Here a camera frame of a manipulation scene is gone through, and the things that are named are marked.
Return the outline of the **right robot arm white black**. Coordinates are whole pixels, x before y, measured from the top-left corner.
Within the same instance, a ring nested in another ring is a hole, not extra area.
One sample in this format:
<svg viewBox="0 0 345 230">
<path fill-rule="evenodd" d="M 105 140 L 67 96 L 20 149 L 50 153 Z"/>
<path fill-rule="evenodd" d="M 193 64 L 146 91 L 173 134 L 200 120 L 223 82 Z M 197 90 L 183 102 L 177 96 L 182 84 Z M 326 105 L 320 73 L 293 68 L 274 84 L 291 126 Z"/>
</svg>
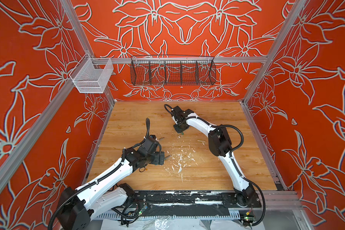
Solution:
<svg viewBox="0 0 345 230">
<path fill-rule="evenodd" d="M 184 111 L 179 106 L 172 108 L 167 104 L 164 107 L 172 116 L 175 122 L 173 127 L 177 133 L 183 133 L 189 127 L 194 127 L 208 137 L 210 152 L 220 159 L 232 180 L 237 204 L 240 207 L 250 205 L 255 195 L 254 184 L 244 176 L 233 153 L 244 143 L 242 132 L 232 125 L 215 125 L 210 123 L 190 109 Z M 240 136 L 240 142 L 235 147 L 232 147 L 232 141 L 227 128 L 236 130 Z"/>
</svg>

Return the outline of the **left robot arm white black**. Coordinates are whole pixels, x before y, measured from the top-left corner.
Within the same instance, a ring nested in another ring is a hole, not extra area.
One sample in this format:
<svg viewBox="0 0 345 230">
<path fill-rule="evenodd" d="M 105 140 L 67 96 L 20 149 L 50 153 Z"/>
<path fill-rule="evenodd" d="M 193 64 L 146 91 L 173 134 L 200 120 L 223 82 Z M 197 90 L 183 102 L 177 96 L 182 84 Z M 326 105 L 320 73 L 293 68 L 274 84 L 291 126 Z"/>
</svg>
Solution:
<svg viewBox="0 0 345 230">
<path fill-rule="evenodd" d="M 66 188 L 60 195 L 48 229 L 52 229 L 58 220 L 65 230 L 84 230 L 98 215 L 124 205 L 134 191 L 127 184 L 116 189 L 113 186 L 149 164 L 164 164 L 164 152 L 154 135 L 147 135 L 142 142 L 123 149 L 121 157 L 91 182 L 76 189 Z"/>
</svg>

